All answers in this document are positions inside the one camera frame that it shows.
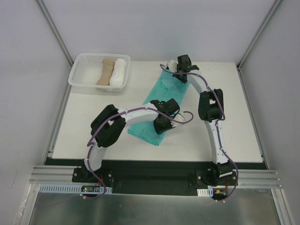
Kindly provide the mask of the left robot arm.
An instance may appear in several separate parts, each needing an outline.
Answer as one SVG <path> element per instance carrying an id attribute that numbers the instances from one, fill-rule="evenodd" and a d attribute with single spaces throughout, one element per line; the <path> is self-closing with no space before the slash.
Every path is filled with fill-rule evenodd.
<path id="1" fill-rule="evenodd" d="M 175 128 L 177 123 L 185 122 L 180 115 L 180 107 L 175 99 L 168 101 L 151 100 L 145 105 L 129 110 L 122 110 L 110 104 L 92 121 L 90 148 L 84 159 L 83 177 L 88 182 L 95 182 L 99 177 L 98 169 L 108 147 L 119 139 L 124 128 L 146 122 L 154 129 L 154 134 L 161 135 Z"/>

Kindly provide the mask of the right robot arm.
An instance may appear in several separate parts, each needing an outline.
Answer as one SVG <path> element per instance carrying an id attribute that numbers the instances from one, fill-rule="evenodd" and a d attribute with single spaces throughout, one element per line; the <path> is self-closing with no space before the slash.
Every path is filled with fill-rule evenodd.
<path id="1" fill-rule="evenodd" d="M 187 54 L 177 57 L 177 61 L 176 74 L 173 76 L 183 83 L 189 82 L 199 94 L 198 115 L 204 121 L 209 134 L 211 166 L 201 175 L 201 180 L 213 187 L 222 185 L 233 175 L 234 169 L 227 155 L 222 133 L 222 121 L 225 120 L 223 91 L 211 88 L 202 75 L 192 72 L 200 69 L 192 64 Z"/>

